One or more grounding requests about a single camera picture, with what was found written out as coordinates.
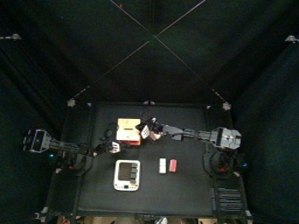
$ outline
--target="pink object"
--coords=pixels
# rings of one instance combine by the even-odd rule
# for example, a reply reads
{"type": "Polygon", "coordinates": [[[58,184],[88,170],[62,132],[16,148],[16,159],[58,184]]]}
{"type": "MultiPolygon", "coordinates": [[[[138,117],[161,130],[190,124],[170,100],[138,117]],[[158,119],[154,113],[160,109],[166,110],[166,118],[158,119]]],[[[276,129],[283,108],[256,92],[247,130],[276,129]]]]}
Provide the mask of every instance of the pink object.
{"type": "Polygon", "coordinates": [[[176,172],[176,159],[172,159],[170,160],[169,172],[176,172]]]}

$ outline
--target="small white object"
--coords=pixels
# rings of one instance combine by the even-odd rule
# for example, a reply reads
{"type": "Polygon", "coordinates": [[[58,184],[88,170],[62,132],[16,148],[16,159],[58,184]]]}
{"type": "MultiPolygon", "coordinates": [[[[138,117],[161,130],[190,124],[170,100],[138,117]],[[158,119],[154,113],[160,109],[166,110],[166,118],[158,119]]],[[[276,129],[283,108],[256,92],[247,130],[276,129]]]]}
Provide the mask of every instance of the small white object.
{"type": "Polygon", "coordinates": [[[138,188],[138,183],[140,183],[140,162],[137,160],[117,160],[116,161],[116,171],[114,171],[114,181],[113,181],[113,186],[114,189],[118,191],[126,191],[132,192],[136,191],[138,188]],[[134,177],[134,183],[132,184],[129,180],[120,180],[117,178],[118,174],[118,165],[121,163],[129,163],[129,164],[136,164],[136,177],[134,177]]]}
{"type": "Polygon", "coordinates": [[[73,99],[68,100],[68,107],[73,107],[76,105],[76,101],[73,99]]]}
{"type": "Polygon", "coordinates": [[[60,171],[61,171],[61,168],[56,168],[54,172],[60,173],[60,171]]]}
{"type": "Polygon", "coordinates": [[[235,176],[239,178],[239,173],[236,171],[233,171],[235,176]]]}
{"type": "Polygon", "coordinates": [[[229,110],[231,109],[231,104],[228,104],[227,102],[223,103],[223,108],[224,110],[229,110]]]}
{"type": "Polygon", "coordinates": [[[145,125],[144,129],[141,131],[141,137],[142,137],[142,139],[145,139],[145,138],[148,138],[148,136],[149,136],[149,129],[148,129],[146,125],[145,125]]]}
{"type": "Polygon", "coordinates": [[[118,143],[112,142],[112,150],[109,151],[110,153],[117,153],[120,152],[120,147],[118,147],[118,143]]]}
{"type": "Polygon", "coordinates": [[[245,210],[245,214],[247,214],[247,216],[252,216],[252,214],[251,214],[251,212],[248,211],[248,210],[245,210]]]}
{"type": "Polygon", "coordinates": [[[158,173],[165,174],[165,158],[160,158],[158,173]]]}

